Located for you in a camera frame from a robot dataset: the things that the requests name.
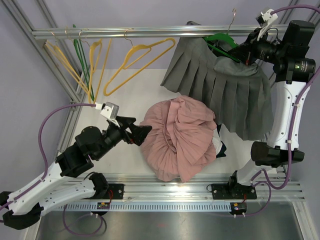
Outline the yellow plastic hanger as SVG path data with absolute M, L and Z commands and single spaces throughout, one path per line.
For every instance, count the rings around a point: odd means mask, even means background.
M 56 59 L 63 65 L 63 67 L 67 70 L 67 72 L 72 76 L 72 78 L 76 81 L 78 86 L 86 93 L 89 93 L 88 87 L 82 81 L 79 74 L 75 71 L 75 69 L 70 64 L 69 60 L 60 49 L 60 47 L 56 43 L 51 43 L 50 41 L 45 42 L 45 47 L 50 51 L 50 53 L 56 57 Z

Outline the pink pleated skirt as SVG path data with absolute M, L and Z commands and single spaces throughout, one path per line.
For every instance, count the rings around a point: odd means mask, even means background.
M 181 95 L 151 106 L 142 126 L 151 126 L 140 149 L 164 182 L 175 178 L 185 183 L 217 158 L 213 143 L 215 113 L 201 101 Z

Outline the yellow hanger of pink skirt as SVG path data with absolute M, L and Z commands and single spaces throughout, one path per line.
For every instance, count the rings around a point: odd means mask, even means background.
M 133 30 L 133 28 L 128 28 L 125 30 L 123 37 L 131 43 L 131 48 L 125 55 L 122 64 L 116 70 L 116 72 L 112 75 L 112 77 L 106 82 L 103 88 L 103 95 L 108 97 L 112 95 L 115 91 L 123 87 L 126 83 L 128 83 L 131 79 L 135 78 L 139 73 L 145 70 L 147 67 L 152 65 L 158 59 L 160 59 L 163 55 L 168 53 L 171 49 L 176 45 L 176 40 L 172 37 L 163 38 L 154 42 L 143 42 L 141 44 L 133 44 L 132 40 L 128 38 L 128 32 Z M 145 56 L 150 54 L 154 48 L 157 48 L 160 45 L 168 44 L 168 47 L 161 51 L 158 55 L 153 57 L 150 61 L 145 63 L 142 67 L 140 67 L 135 73 L 126 78 L 119 85 L 115 86 L 113 89 L 110 89 L 111 84 L 114 82 L 116 77 L 122 72 L 129 69 L 132 65 L 135 65 L 139 61 L 141 61 Z

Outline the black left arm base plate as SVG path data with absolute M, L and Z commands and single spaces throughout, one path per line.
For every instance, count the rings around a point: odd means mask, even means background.
M 104 199 L 109 200 L 122 200 L 124 197 L 125 185 L 123 183 L 109 183 L 107 193 L 104 195 Z

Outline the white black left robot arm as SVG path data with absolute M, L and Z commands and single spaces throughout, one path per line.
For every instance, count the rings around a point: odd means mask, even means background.
M 102 199 L 107 196 L 109 183 L 102 173 L 93 172 L 80 183 L 58 189 L 94 167 L 121 141 L 140 146 L 152 127 L 135 125 L 134 117 L 117 116 L 118 125 L 110 122 L 106 130 L 96 126 L 84 128 L 53 162 L 45 178 L 37 178 L 15 192 L 0 194 L 0 205 L 8 211 L 1 222 L 12 229 L 23 230 L 37 223 L 41 217 L 57 207 L 81 199 Z

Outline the grey pleated skirt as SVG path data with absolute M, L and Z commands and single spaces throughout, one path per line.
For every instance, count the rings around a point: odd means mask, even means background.
M 242 140 L 261 140 L 273 127 L 271 85 L 262 68 L 216 56 L 202 37 L 181 37 L 161 86 L 203 102 Z

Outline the green hanger of plaid skirt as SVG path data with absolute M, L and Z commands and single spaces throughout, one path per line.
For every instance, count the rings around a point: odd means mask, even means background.
M 89 73 L 89 66 L 86 60 L 85 51 L 82 45 L 82 41 L 80 39 L 73 39 L 73 46 L 80 62 L 80 66 L 82 69 L 83 77 L 85 80 L 85 84 L 89 90 L 89 80 L 90 80 L 90 73 Z

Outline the green navy plaid skirt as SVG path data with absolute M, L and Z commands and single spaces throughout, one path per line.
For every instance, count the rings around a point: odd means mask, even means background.
M 221 127 L 222 125 L 218 125 L 217 128 L 216 128 L 216 139 L 217 139 L 217 147 L 215 148 L 216 149 L 216 157 L 217 158 L 223 158 L 223 157 L 226 157 L 226 150 L 227 150 L 227 147 L 226 145 L 224 144 L 224 142 L 221 140 L 221 136 L 220 136 L 220 131 L 221 131 Z

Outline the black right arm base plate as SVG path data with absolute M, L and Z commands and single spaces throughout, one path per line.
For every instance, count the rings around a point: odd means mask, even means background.
M 210 184 L 210 192 L 214 200 L 256 200 L 256 189 L 252 186 L 228 183 Z

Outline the green plastic hanger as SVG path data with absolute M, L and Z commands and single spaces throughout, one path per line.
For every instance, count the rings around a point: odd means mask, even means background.
M 203 40 L 206 42 L 210 51 L 217 57 L 227 57 L 232 59 L 236 63 L 240 63 L 241 61 L 237 57 L 229 53 L 230 50 L 238 46 L 235 40 L 229 35 L 230 28 L 236 17 L 236 8 L 233 8 L 232 12 L 232 21 L 230 22 L 226 33 L 216 33 L 214 35 L 205 36 L 203 37 Z

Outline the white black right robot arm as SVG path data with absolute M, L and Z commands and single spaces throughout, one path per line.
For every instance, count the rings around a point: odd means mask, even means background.
M 299 126 L 305 98 L 320 70 L 313 59 L 306 58 L 315 25 L 304 20 L 292 20 L 278 43 L 267 40 L 268 33 L 257 28 L 246 41 L 233 48 L 230 54 L 246 65 L 259 59 L 273 65 L 276 74 L 277 102 L 275 118 L 267 142 L 255 141 L 251 146 L 251 159 L 235 171 L 226 184 L 212 185 L 214 199 L 257 198 L 256 178 L 268 177 L 268 171 L 287 166 L 282 185 L 275 186 L 269 178 L 266 184 L 272 189 L 283 189 L 291 175 L 292 165 L 304 159 L 299 150 Z

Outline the white skirt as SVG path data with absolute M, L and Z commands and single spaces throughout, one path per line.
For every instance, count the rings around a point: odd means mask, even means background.
M 216 155 L 224 152 L 224 143 L 221 141 L 219 136 L 213 136 L 212 143 L 214 145 Z

